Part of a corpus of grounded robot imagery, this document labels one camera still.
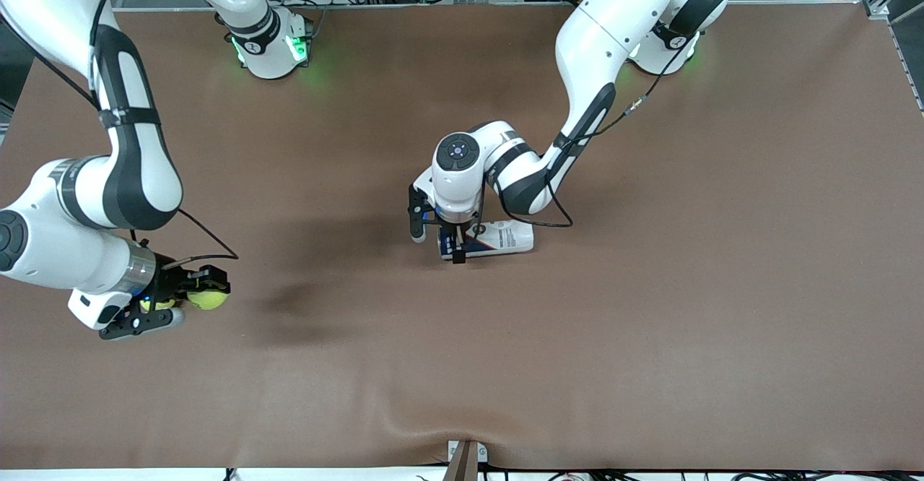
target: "brown table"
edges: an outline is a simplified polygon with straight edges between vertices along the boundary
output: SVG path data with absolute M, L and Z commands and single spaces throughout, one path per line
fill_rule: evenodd
M 575 227 L 533 253 L 453 266 L 409 240 L 443 134 L 551 141 L 569 12 L 333 11 L 280 82 L 210 13 L 120 14 L 185 208 L 242 256 L 234 294 L 113 343 L 65 291 L 0 280 L 0 467 L 418 464 L 475 438 L 502 467 L 924 469 L 924 122 L 859 5 L 730 6 L 592 143 L 560 194 Z M 624 67 L 618 103 L 650 81 Z M 106 151 L 36 67 L 0 204 Z M 145 237 L 214 250 L 181 218 Z

